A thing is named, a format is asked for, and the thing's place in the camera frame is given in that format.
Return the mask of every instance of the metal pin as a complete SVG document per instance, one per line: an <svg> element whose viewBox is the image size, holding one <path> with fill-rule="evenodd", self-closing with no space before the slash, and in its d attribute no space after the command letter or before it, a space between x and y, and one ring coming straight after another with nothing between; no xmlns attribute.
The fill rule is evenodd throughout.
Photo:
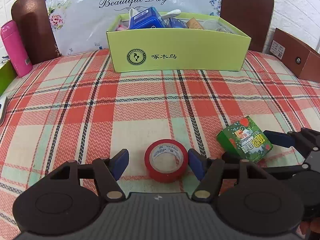
<svg viewBox="0 0 320 240"><path fill-rule="evenodd" d="M208 192L206 190L198 190L195 192L195 196L197 198L208 198L208 197L210 197L210 192Z"/></svg>
<svg viewBox="0 0 320 240"><path fill-rule="evenodd" d="M109 199L118 199L122 197L122 193L120 191L110 191L107 193L107 197Z"/></svg>

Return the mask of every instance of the pink item in box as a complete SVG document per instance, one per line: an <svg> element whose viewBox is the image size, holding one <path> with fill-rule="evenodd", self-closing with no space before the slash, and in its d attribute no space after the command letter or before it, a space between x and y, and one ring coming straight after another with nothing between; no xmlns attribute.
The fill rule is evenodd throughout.
<svg viewBox="0 0 320 240"><path fill-rule="evenodd" d="M9 21L1 27L0 35L11 63L18 74L23 77L32 69L32 64L23 46L17 24Z"/></svg>

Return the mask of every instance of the white wall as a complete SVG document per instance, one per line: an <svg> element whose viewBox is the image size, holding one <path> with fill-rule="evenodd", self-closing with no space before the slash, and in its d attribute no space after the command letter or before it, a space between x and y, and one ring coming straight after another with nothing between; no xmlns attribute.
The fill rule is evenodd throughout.
<svg viewBox="0 0 320 240"><path fill-rule="evenodd" d="M0 26L11 20L11 7L15 1L0 0ZM316 49L320 44L320 0L275 0L265 52L268 52L276 27ZM3 49L0 39L0 52Z"/></svg>

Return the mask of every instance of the gray ridged panel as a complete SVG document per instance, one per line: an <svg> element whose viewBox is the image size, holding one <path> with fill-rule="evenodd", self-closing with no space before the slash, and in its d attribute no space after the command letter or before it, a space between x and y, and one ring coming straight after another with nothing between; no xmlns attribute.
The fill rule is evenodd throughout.
<svg viewBox="0 0 320 240"><path fill-rule="evenodd" d="M208 204L190 201L185 193L132 193L108 204L86 228L64 236L22 233L16 240L300 240L294 234L256 237L223 224Z"/></svg>

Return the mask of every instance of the brown headboard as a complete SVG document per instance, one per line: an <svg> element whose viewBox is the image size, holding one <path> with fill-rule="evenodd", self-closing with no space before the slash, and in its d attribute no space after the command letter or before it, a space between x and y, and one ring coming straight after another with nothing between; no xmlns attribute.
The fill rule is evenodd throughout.
<svg viewBox="0 0 320 240"><path fill-rule="evenodd" d="M60 56L44 0L17 0L11 15L32 64Z"/></svg>
<svg viewBox="0 0 320 240"><path fill-rule="evenodd" d="M251 37L249 50L263 51L274 0L222 0L221 18Z"/></svg>
<svg viewBox="0 0 320 240"><path fill-rule="evenodd" d="M249 49L262 52L271 22L274 0L222 0L221 17L252 40ZM17 0L11 9L33 64L58 57L45 0Z"/></svg>

